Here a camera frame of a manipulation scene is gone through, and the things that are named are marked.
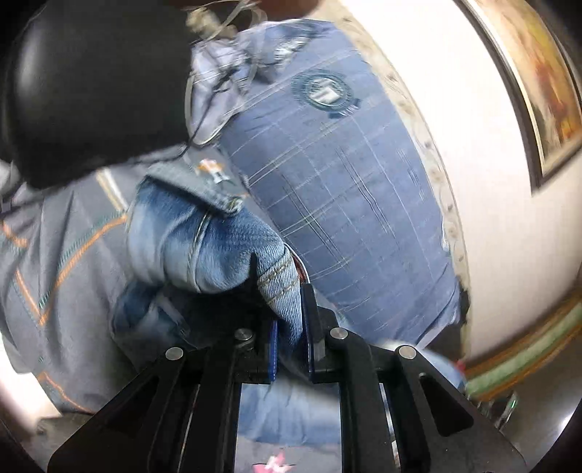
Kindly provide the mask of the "blue denim jeans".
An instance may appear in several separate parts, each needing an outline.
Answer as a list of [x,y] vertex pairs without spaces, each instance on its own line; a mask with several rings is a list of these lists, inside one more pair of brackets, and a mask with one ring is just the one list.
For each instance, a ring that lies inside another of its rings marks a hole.
[[292,253],[248,210],[238,181],[223,171],[152,164],[131,204],[126,248],[133,280],[116,302],[111,334],[134,366],[173,346],[210,346],[228,321],[250,316],[246,302],[227,307],[225,298],[248,285],[276,315],[276,348],[269,355],[272,383],[243,389],[240,434],[290,446],[339,441],[336,389],[309,384],[302,371],[300,278]]

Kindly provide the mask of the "framed wall picture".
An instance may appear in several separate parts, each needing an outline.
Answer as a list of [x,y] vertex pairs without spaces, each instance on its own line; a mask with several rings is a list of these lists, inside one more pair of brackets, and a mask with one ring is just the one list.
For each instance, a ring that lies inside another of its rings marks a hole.
[[507,88],[522,134],[531,188],[581,150],[581,77],[571,56],[526,1],[459,1]]

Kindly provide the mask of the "grey patterned bedsheet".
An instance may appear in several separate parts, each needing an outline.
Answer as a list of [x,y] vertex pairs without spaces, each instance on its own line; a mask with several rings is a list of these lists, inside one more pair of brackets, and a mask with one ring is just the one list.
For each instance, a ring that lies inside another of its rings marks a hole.
[[170,168],[216,190],[244,188],[214,148],[99,167],[36,189],[9,171],[1,188],[1,334],[13,368],[62,413],[94,414],[172,346],[204,348],[220,327],[198,296],[149,284],[127,258],[126,229],[142,179]]

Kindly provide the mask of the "blue plaid pillow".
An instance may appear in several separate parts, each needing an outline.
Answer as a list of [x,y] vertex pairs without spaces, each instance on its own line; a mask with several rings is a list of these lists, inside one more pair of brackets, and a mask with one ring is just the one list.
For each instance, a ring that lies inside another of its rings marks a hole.
[[302,19],[202,41],[192,72],[194,142],[230,160],[344,323],[424,347],[459,320],[424,164],[340,29]]

